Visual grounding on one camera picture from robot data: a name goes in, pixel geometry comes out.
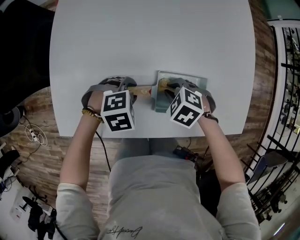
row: wooden stick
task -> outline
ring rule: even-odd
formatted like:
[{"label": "wooden stick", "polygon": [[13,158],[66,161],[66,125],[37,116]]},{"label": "wooden stick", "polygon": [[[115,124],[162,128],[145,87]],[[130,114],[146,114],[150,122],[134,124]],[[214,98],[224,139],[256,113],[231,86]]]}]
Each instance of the wooden stick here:
[{"label": "wooden stick", "polygon": [[[158,88],[157,88],[158,92],[162,92],[165,90],[175,92],[175,89],[169,88],[167,86],[169,82],[170,80],[167,78],[163,78],[159,80]],[[130,91],[130,93],[133,93],[133,95],[151,97],[152,87],[153,86],[136,86],[136,87],[128,87],[127,89]]]}]

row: printed logo on shirt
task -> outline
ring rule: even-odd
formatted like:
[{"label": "printed logo on shirt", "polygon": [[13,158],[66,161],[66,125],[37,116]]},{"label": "printed logo on shirt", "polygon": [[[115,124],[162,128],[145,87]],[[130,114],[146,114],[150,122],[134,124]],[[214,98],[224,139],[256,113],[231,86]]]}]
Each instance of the printed logo on shirt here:
[{"label": "printed logo on shirt", "polygon": [[136,239],[137,235],[140,233],[140,231],[143,229],[143,227],[138,227],[135,230],[131,229],[125,229],[124,227],[119,229],[119,226],[113,226],[111,230],[109,230],[106,234],[112,234],[113,236],[116,236],[116,239],[119,237],[121,233],[131,233],[131,237]]}]

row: black chair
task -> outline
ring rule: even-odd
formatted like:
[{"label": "black chair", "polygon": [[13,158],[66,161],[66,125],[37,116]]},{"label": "black chair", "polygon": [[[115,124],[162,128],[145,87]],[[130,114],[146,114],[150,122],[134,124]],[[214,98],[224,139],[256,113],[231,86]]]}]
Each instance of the black chair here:
[{"label": "black chair", "polygon": [[24,107],[17,106],[8,113],[0,113],[0,137],[9,134],[18,126],[21,117],[25,115],[25,111],[23,111],[23,109]]},{"label": "black chair", "polygon": [[53,19],[54,12],[26,0],[13,1],[0,14],[0,113],[50,86]]},{"label": "black chair", "polygon": [[5,171],[19,156],[17,150],[11,150],[0,157],[0,178],[3,179]]}]

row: gray pants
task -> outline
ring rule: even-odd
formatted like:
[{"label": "gray pants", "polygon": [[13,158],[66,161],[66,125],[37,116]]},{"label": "gray pants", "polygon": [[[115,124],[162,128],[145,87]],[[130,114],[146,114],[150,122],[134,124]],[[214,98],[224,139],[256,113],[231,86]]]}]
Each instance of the gray pants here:
[{"label": "gray pants", "polygon": [[173,154],[177,145],[174,138],[123,138],[115,160],[147,155],[179,158]]}]

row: beaded bracelet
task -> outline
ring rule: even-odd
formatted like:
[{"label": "beaded bracelet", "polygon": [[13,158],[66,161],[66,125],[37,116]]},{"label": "beaded bracelet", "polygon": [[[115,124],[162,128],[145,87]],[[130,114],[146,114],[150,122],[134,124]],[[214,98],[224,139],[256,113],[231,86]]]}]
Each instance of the beaded bracelet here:
[{"label": "beaded bracelet", "polygon": [[88,114],[91,117],[95,117],[95,118],[97,118],[98,121],[100,121],[101,123],[104,123],[102,117],[98,113],[96,113],[94,110],[92,110],[88,107],[83,108],[81,112],[82,112],[82,114]]}]

